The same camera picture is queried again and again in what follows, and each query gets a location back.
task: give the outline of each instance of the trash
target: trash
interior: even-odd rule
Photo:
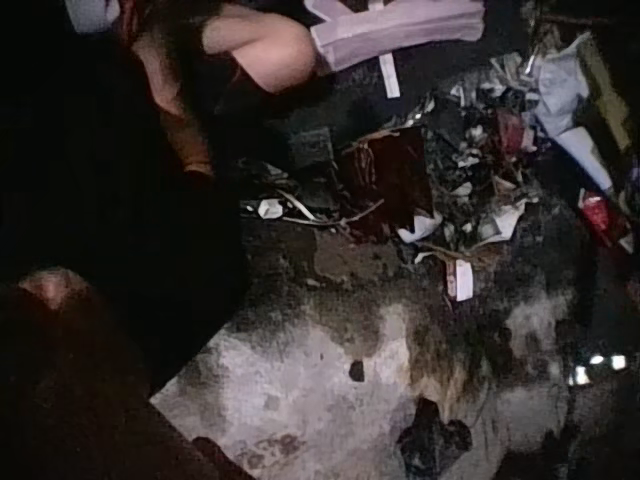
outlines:
[[[505,108],[496,110],[498,132],[500,134],[500,150],[504,159],[511,161],[514,155],[522,150],[525,126],[520,115]]]
[[[341,15],[335,5],[324,8],[322,0],[307,4],[322,16],[335,15],[334,10],[340,15],[311,28],[318,52],[333,72],[422,43],[476,41],[484,31],[484,5],[470,0],[395,0],[382,10],[349,15]]]
[[[354,382],[364,382],[364,363],[362,360],[356,360],[349,367],[349,378]]]
[[[453,192],[451,192],[451,195],[455,197],[468,197],[469,195],[471,195],[472,191],[473,185],[471,184],[471,182],[466,182],[456,188]]]
[[[289,138],[288,143],[297,169],[333,161],[333,144],[328,127],[297,133]]]
[[[624,355],[614,355],[611,357],[611,368],[614,370],[624,370],[627,368],[627,358]]]
[[[600,365],[601,363],[604,363],[604,357],[602,355],[594,355],[589,360],[590,365]]]
[[[392,232],[404,229],[406,238],[413,241],[414,235],[423,238],[433,232],[431,225],[437,216],[419,128],[364,137],[343,152],[336,166],[344,216],[384,201],[382,208],[350,224],[357,240],[386,241]],[[416,228],[416,233],[409,228]]]
[[[413,217],[413,232],[405,228],[398,229],[398,235],[404,243],[414,243],[423,238],[427,238],[435,232],[442,223],[442,215],[435,212],[434,217],[425,217],[424,215],[416,215]]]
[[[463,422],[444,424],[438,405],[420,399],[413,424],[398,439],[407,478],[436,480],[473,446],[471,431]]]
[[[518,225],[518,220],[524,214],[526,201],[516,205],[505,205],[496,212],[485,217],[478,226],[478,243],[474,248],[482,245],[511,240]]]
[[[380,11],[384,8],[384,0],[369,0],[370,11]],[[396,64],[392,53],[387,53],[378,57],[380,70],[384,79],[384,86],[387,91],[387,98],[400,97],[400,84],[396,72]]]
[[[604,196],[581,189],[578,208],[605,246],[619,245],[627,253],[633,253],[634,241],[629,221],[621,213],[611,208]]]
[[[258,207],[258,215],[265,220],[275,220],[284,215],[284,208],[278,199],[262,200]]]
[[[447,293],[449,298],[457,302],[473,298],[473,268],[469,262],[447,262]]]
[[[554,140],[578,162],[603,192],[613,195],[613,180],[604,166],[598,147],[584,127],[568,130]]]
[[[429,257],[432,257],[432,256],[434,256],[434,255],[435,255],[435,253],[434,253],[434,252],[420,252],[420,253],[418,254],[418,256],[413,260],[413,264],[414,264],[414,265],[418,265],[418,264],[422,263],[422,261],[423,261],[425,258],[429,258]]]
[[[550,137],[574,127],[580,100],[589,96],[589,85],[580,67],[578,46],[590,37],[581,35],[567,49],[542,60],[538,79],[540,103],[536,115]]]
[[[473,298],[473,269],[469,262],[456,260],[456,300],[464,302]]]

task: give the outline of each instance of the white paper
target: white paper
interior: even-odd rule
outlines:
[[[471,195],[471,192],[473,192],[473,185],[471,185],[471,182],[466,182],[451,192],[451,195],[456,197],[468,197]]]
[[[613,180],[604,167],[598,147],[584,127],[568,130],[554,140],[578,162],[603,192],[613,190]]]
[[[523,200],[516,205],[500,207],[500,209],[491,216],[492,220],[497,225],[498,230],[500,230],[500,233],[488,238],[483,238],[476,247],[487,245],[489,243],[507,242],[511,240],[516,231],[518,220],[520,220],[520,217],[524,214],[526,203],[527,202]]]
[[[414,243],[435,232],[442,223],[442,215],[435,213],[435,218],[416,215],[413,217],[413,233],[405,228],[398,229],[398,235],[404,243]]]
[[[582,98],[589,96],[589,84],[578,59],[578,47],[590,34],[578,37],[567,49],[542,60],[536,116],[550,137],[574,127],[574,113]]]
[[[415,258],[415,260],[413,261],[413,264],[418,265],[419,263],[422,263],[422,261],[425,258],[432,257],[433,255],[435,255],[435,253],[433,252],[420,252],[418,256]]]
[[[258,215],[265,220],[275,220],[284,214],[284,208],[278,199],[262,200],[258,207]]]
[[[478,40],[484,5],[470,0],[395,0],[380,11],[340,16],[311,33],[331,71],[399,48],[442,40]]]
[[[464,302],[473,298],[473,268],[469,262],[456,260],[456,300]]]

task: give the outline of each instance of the debris pile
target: debris pile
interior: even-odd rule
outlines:
[[[517,53],[492,59],[335,158],[333,148],[324,148],[332,158],[321,190],[333,198],[331,208],[310,208],[300,201],[308,189],[298,185],[274,189],[278,199],[251,211],[329,227],[354,243],[412,245],[414,263],[429,256],[445,262],[449,296],[463,301],[473,297],[473,269],[485,263],[484,247],[511,240],[527,205],[538,202],[532,165],[541,152],[561,147],[592,180],[593,191],[575,205],[606,245],[633,252],[609,169],[589,131],[576,124],[576,111],[590,95],[578,59],[589,39],[581,35],[564,50],[541,41],[527,60]],[[630,171],[623,211],[625,200],[627,210],[640,204],[637,160]]]

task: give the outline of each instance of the dark clothing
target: dark clothing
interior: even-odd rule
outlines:
[[[230,189],[219,177],[182,172],[144,69],[118,41],[74,35],[55,2],[11,3],[20,3],[17,14],[49,15],[32,23],[49,43],[42,61],[22,49],[6,70],[1,279],[54,265],[82,275],[112,306],[159,387],[243,293]]]

